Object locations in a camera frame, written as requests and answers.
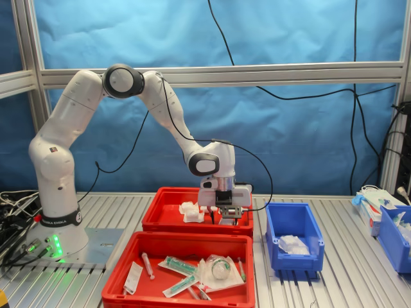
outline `slotted aluminum table surface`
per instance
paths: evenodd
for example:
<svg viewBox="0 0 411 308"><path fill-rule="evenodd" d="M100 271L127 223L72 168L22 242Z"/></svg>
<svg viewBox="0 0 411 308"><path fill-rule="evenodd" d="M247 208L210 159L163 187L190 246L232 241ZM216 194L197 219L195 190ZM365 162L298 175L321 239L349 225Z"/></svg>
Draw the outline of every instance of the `slotted aluminum table surface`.
<svg viewBox="0 0 411 308"><path fill-rule="evenodd" d="M25 266L11 268L0 278L10 307L103 307L101 290L130 236L141 231L141 220L154 193L94 193L81 202L84 223L93 228L124 228L113 261L107 269ZM254 213L254 273L256 307L411 308L411 275L398 275L379 242L351 205L350 197L275 196L278 202L310 204L319 224L326 252L318 279L306 273L274 274L265 240L265 210ZM265 195L253 196L254 208Z"/></svg>

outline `cardboard box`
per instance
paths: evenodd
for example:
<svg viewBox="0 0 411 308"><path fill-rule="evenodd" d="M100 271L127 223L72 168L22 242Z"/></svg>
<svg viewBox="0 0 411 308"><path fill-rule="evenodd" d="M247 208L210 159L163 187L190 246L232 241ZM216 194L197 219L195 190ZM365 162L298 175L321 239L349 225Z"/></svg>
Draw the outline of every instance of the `cardboard box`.
<svg viewBox="0 0 411 308"><path fill-rule="evenodd" d="M371 236L378 236L380 233L381 212L368 201L362 200L359 205L355 205L360 213L362 221L367 226Z"/></svg>

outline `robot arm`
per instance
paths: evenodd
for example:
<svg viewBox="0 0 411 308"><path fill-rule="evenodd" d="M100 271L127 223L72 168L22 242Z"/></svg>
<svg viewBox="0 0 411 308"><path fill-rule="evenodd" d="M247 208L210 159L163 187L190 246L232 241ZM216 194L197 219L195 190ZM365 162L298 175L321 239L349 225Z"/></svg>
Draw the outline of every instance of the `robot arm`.
<svg viewBox="0 0 411 308"><path fill-rule="evenodd" d="M135 70L125 65L111 67L103 77L105 90L111 96L118 97L118 93L111 89L114 79L130 85L135 73ZM160 73L145 72L138 84L141 85L138 97L154 119L174 136L191 173L197 176L211 175L201 181L198 204L219 207L224 218L241 218L241 208L251 204L250 187L234 183L234 147L218 141L201 147L194 141L184 122L180 101Z"/></svg>
<svg viewBox="0 0 411 308"><path fill-rule="evenodd" d="M70 146L85 131L104 97L130 96L141 98L157 122L174 136L189 170L197 176L209 176L201 181L199 205L220 207L224 218L240 218L241 208L250 206L250 187L234 183L233 146L216 141L201 147L190 140L180 101L159 73L141 74L122 64L108 68L103 76L79 71L29 147L39 185L42 218L28 232L26 242L39 239L43 246L48 243L51 253L46 259L75 253L88 242L74 188Z"/></svg>

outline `blue plastic bin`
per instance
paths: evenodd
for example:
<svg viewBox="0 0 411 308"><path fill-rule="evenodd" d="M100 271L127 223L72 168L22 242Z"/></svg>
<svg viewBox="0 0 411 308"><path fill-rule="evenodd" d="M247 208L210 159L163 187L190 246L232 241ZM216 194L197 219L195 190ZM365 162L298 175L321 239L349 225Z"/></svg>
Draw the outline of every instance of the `blue plastic bin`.
<svg viewBox="0 0 411 308"><path fill-rule="evenodd" d="M381 207L382 216L380 224L380 241L385 254L390 260L392 267L398 273L411 273L410 245L401 235L392 218L405 212L403 219L405 222L411 222L411 207L408 205L396 206L396 210L387 210Z"/></svg>
<svg viewBox="0 0 411 308"><path fill-rule="evenodd" d="M324 240L307 203L269 203L267 239L273 270L320 271L324 259ZM298 236L310 249L310 255L289 255L279 249L283 235Z"/></svg>

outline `electrical connector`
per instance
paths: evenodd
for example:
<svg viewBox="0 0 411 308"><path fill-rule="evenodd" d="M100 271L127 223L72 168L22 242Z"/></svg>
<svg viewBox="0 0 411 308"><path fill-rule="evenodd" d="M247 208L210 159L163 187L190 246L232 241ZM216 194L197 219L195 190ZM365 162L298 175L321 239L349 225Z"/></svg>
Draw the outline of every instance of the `electrical connector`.
<svg viewBox="0 0 411 308"><path fill-rule="evenodd" d="M41 241L39 239L35 239L34 241L31 242L30 245L28 245L25 249L25 251L27 252L27 254L31 254L33 253L37 247L39 247L41 245Z"/></svg>
<svg viewBox="0 0 411 308"><path fill-rule="evenodd" d="M405 191L405 188L403 186L397 188L397 193L399 193L400 195L402 195L402 197L406 199L408 205L411 205L410 198L408 197L407 192Z"/></svg>
<svg viewBox="0 0 411 308"><path fill-rule="evenodd" d="M396 107L396 109L402 114L410 115L411 114L411 101L403 101Z"/></svg>
<svg viewBox="0 0 411 308"><path fill-rule="evenodd" d="M40 253L38 258L43 257L46 253L48 253L50 250L52 249L52 247L50 245L48 245L47 247L45 247L45 249L43 249Z"/></svg>

